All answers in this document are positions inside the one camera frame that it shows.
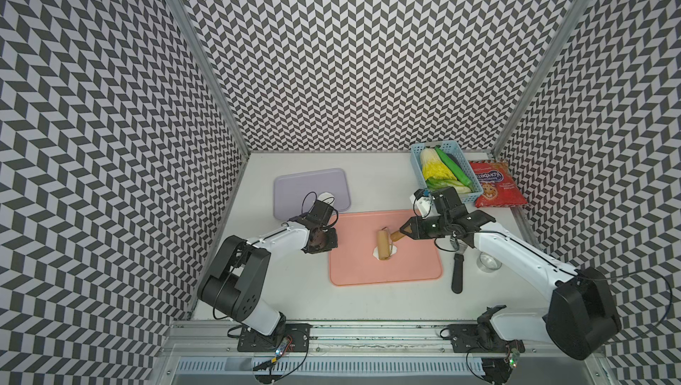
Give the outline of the white dough piece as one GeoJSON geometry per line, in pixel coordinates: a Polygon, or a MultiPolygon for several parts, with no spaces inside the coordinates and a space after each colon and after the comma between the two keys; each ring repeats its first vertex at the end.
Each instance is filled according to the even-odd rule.
{"type": "Polygon", "coordinates": [[[373,255],[374,258],[376,258],[379,261],[387,261],[388,259],[393,257],[393,255],[395,255],[395,253],[397,253],[397,247],[395,247],[395,246],[389,246],[387,249],[381,249],[379,247],[375,247],[373,252],[372,252],[372,255],[373,255]]]}

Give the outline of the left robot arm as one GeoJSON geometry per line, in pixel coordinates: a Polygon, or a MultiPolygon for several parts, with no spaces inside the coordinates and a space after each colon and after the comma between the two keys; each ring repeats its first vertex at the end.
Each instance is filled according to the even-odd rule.
{"type": "Polygon", "coordinates": [[[262,299],[272,263],[290,255],[317,255],[338,247],[333,197],[314,200],[310,208],[278,229],[252,239],[227,237],[207,268],[198,298],[227,319],[238,322],[272,346],[285,338],[286,316],[262,299]]]}

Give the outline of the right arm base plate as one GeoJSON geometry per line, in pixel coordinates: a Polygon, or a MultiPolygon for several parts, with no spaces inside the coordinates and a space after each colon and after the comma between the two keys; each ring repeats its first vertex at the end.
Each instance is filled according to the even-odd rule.
{"type": "Polygon", "coordinates": [[[479,352],[509,355],[526,351],[522,341],[506,341],[487,325],[458,323],[443,328],[440,338],[452,345],[454,353],[479,352]]]}

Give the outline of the wooden dough roller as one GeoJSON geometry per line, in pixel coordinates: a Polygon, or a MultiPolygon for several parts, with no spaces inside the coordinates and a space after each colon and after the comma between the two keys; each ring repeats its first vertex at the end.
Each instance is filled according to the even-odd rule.
{"type": "Polygon", "coordinates": [[[397,241],[400,241],[397,239],[398,235],[397,232],[390,232],[387,227],[384,227],[383,229],[379,230],[377,233],[377,243],[376,247],[379,247],[381,249],[387,249],[389,246],[395,246],[395,243],[397,241]]]}

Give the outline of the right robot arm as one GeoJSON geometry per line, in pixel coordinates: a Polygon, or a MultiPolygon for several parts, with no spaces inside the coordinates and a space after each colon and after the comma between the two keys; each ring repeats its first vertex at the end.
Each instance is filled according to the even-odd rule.
{"type": "Polygon", "coordinates": [[[463,289],[463,253],[474,248],[521,276],[544,298],[536,308],[512,310],[503,303],[487,308],[472,334],[483,351],[497,352],[513,342],[547,342],[584,360],[621,332],[608,279],[597,269],[564,263],[513,235],[490,214],[468,211],[452,188],[420,189],[411,204],[414,215],[399,232],[415,241],[452,241],[453,292],[463,289]]]}

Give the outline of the pink tray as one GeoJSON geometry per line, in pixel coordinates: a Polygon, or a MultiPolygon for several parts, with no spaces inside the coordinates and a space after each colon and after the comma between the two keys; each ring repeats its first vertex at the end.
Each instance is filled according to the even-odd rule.
{"type": "Polygon", "coordinates": [[[397,253],[387,261],[373,257],[377,233],[396,232],[413,216],[409,210],[346,213],[335,230],[338,247],[329,255],[330,280],[337,287],[437,280],[443,274],[439,251],[432,241],[397,241],[397,253]]]}

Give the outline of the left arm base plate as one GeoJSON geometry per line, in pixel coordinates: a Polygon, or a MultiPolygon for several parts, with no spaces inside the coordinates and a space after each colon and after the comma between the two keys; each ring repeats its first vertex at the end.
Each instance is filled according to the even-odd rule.
{"type": "Polygon", "coordinates": [[[245,328],[240,333],[237,351],[273,353],[288,338],[289,351],[306,352],[310,346],[310,330],[311,324],[308,323],[279,325],[271,335],[263,335],[253,328],[245,328]]]}

